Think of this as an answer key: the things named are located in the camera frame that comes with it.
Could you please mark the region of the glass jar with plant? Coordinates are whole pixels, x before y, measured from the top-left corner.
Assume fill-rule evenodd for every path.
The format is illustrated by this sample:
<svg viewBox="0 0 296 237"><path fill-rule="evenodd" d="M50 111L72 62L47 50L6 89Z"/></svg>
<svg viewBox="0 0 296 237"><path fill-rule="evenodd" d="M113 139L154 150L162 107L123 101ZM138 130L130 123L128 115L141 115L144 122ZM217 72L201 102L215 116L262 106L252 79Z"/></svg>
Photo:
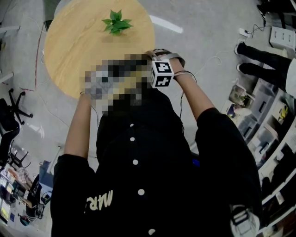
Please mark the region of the glass jar with plant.
<svg viewBox="0 0 296 237"><path fill-rule="evenodd" d="M254 102L254 97L248 94L244 87L234 85L229 100L239 107L250 108Z"/></svg>

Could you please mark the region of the stack of clear storage bins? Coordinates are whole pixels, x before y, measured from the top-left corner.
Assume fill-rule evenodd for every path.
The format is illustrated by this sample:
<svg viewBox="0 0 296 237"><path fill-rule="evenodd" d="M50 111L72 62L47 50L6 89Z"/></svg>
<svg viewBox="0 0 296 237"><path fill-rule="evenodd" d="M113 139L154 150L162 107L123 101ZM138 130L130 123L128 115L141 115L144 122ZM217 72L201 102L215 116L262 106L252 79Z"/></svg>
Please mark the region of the stack of clear storage bins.
<svg viewBox="0 0 296 237"><path fill-rule="evenodd" d="M251 99L251 114L241 121L239 128L260 168L271 156L270 151L280 143L280 130L289 116L289 96L283 90L258 79Z"/></svg>

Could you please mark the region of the black office chair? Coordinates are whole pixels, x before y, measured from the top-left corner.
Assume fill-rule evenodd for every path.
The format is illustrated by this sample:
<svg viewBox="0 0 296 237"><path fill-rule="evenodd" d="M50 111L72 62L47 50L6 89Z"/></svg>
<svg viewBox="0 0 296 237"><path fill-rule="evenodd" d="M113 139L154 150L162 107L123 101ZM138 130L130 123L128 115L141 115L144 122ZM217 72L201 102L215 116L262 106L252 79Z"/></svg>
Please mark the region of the black office chair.
<svg viewBox="0 0 296 237"><path fill-rule="evenodd" d="M12 97L13 91L13 88L8 91L11 102L10 106L4 98L0 99L0 171L2 171L7 164L10 154L10 145L19 134L20 125L25 124L25 122L21 120L20 115L33 118L32 113L27 114L19 109L20 99L26 95L25 91L20 93L16 102Z"/></svg>

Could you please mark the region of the small potted green plant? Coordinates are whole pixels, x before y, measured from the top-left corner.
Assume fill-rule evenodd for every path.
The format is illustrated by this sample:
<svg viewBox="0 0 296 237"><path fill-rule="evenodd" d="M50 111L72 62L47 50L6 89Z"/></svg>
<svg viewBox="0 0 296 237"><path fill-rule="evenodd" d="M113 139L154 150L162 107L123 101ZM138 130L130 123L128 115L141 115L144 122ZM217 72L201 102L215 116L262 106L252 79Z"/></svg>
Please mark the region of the small potted green plant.
<svg viewBox="0 0 296 237"><path fill-rule="evenodd" d="M106 25L105 30L111 35L120 35L124 30L130 29L133 25L130 24L131 19L122 19L122 10L115 12L110 10L108 19L103 19L102 22Z"/></svg>

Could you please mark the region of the person's right forearm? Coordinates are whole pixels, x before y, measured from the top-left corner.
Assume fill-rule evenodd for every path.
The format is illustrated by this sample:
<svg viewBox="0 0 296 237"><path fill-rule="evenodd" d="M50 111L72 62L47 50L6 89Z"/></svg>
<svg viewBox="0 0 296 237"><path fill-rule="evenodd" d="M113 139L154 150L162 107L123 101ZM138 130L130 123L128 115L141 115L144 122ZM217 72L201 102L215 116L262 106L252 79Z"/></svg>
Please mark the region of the person's right forearm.
<svg viewBox="0 0 296 237"><path fill-rule="evenodd" d="M214 108L213 103L196 82L194 75L188 71L180 71L174 76L182 88L195 120L206 110Z"/></svg>

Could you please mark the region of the open white cardboard box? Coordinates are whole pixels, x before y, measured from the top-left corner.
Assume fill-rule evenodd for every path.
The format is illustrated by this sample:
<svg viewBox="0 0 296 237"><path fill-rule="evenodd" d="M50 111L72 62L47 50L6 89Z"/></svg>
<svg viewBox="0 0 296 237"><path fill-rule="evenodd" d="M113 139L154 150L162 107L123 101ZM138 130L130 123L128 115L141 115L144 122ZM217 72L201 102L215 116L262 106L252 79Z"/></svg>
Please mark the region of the open white cardboard box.
<svg viewBox="0 0 296 237"><path fill-rule="evenodd" d="M238 117L241 117L241 116L245 117L251 114L252 112L250 109L237 106L232 102L230 103L229 106L227 106L227 109L226 109L226 115L231 119L237 119Z"/></svg>

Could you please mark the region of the person's black buttoned jacket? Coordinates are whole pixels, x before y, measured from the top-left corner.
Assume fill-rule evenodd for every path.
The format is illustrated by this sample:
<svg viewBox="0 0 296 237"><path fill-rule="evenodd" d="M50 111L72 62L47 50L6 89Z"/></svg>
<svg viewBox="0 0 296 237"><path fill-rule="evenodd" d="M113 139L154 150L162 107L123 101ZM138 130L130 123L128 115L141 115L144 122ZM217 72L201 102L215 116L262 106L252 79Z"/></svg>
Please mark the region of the person's black buttoned jacket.
<svg viewBox="0 0 296 237"><path fill-rule="evenodd" d="M195 157L169 98L157 89L108 107L99 166L64 154L54 168L52 237L233 237L230 206L262 219L255 160L217 109L197 119Z"/></svg>

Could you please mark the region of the grey chair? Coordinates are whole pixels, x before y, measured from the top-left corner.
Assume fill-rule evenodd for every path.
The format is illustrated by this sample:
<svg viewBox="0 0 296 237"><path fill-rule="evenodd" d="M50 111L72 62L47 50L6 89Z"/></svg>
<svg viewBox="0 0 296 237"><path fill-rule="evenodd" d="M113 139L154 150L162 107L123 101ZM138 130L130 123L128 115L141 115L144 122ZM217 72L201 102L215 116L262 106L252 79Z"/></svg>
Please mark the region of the grey chair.
<svg viewBox="0 0 296 237"><path fill-rule="evenodd" d="M54 16L55 11L61 0L43 0L43 24L45 30L48 31Z"/></svg>

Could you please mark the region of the person's right hand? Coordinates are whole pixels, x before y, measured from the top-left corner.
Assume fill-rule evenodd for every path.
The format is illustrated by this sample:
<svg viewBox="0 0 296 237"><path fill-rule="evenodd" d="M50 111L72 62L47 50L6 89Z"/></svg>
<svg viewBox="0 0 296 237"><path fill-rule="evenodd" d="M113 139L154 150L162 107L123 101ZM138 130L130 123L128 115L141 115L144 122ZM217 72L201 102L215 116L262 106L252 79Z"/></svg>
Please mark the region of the person's right hand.
<svg viewBox="0 0 296 237"><path fill-rule="evenodd" d="M182 66L181 62L177 58L170 59L170 64L172 66L172 69L174 73L178 73L180 71L184 71L184 67Z"/></svg>

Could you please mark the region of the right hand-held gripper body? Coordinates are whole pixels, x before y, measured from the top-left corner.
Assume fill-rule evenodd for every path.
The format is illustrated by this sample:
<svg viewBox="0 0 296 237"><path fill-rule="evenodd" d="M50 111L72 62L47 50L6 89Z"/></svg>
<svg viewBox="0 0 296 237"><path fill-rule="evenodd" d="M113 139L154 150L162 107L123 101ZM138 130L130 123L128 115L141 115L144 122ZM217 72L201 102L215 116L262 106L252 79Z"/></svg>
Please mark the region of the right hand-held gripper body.
<svg viewBox="0 0 296 237"><path fill-rule="evenodd" d="M181 65L185 66L185 60L177 53L172 53L165 49L147 51L146 54L151 59L151 85L153 88L168 87L174 78L174 71L170 60L177 58Z"/></svg>

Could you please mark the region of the blue box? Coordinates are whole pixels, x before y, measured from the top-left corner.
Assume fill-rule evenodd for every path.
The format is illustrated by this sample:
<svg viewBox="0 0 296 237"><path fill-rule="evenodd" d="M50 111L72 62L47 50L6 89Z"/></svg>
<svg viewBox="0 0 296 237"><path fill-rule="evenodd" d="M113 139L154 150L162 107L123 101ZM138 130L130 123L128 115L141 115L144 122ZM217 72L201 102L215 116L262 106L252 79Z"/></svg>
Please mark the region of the blue box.
<svg viewBox="0 0 296 237"><path fill-rule="evenodd" d="M54 175L48 171L50 165L51 162L48 162L46 160L44 160L43 163L40 165L39 182L46 192L52 193Z"/></svg>

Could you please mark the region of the person's left forearm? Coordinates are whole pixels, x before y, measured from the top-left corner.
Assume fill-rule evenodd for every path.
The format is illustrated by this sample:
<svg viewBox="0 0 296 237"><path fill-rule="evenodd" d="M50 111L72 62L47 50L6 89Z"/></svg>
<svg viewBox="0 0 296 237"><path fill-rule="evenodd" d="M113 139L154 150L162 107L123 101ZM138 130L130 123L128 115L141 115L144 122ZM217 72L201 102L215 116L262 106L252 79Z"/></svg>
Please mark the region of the person's left forearm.
<svg viewBox="0 0 296 237"><path fill-rule="evenodd" d="M71 121L64 153L88 158L90 142L91 99L82 93Z"/></svg>

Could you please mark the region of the white shelf unit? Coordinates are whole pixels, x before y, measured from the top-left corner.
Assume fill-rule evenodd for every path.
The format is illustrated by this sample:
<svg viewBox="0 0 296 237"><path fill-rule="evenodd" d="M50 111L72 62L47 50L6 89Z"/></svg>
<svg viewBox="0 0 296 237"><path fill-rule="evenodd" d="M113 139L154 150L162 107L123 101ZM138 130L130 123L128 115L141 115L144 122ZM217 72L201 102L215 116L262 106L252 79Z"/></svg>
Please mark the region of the white shelf unit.
<svg viewBox="0 0 296 237"><path fill-rule="evenodd" d="M263 221L259 234L266 232L296 211L296 117L273 154L259 169Z"/></svg>

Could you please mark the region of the round wooden table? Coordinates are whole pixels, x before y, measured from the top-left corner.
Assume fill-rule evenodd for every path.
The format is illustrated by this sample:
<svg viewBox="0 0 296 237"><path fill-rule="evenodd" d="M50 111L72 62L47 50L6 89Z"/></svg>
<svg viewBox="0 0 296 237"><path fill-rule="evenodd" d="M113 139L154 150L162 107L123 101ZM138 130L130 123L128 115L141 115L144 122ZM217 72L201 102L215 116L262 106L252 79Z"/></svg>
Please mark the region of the round wooden table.
<svg viewBox="0 0 296 237"><path fill-rule="evenodd" d="M111 11L120 11L131 28L106 31ZM80 95L80 78L104 60L122 60L155 48L150 15L137 0L71 0L54 17L46 34L44 62L52 81L67 96Z"/></svg>

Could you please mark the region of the white drawer cabinet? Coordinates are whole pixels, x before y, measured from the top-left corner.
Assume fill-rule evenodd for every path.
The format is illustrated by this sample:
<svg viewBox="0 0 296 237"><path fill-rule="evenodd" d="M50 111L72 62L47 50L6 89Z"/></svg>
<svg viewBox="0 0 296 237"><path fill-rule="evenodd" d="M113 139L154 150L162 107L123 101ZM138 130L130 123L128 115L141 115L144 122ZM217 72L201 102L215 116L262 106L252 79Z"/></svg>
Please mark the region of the white drawer cabinet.
<svg viewBox="0 0 296 237"><path fill-rule="evenodd" d="M296 47L296 32L273 26L269 42L275 48L294 50Z"/></svg>

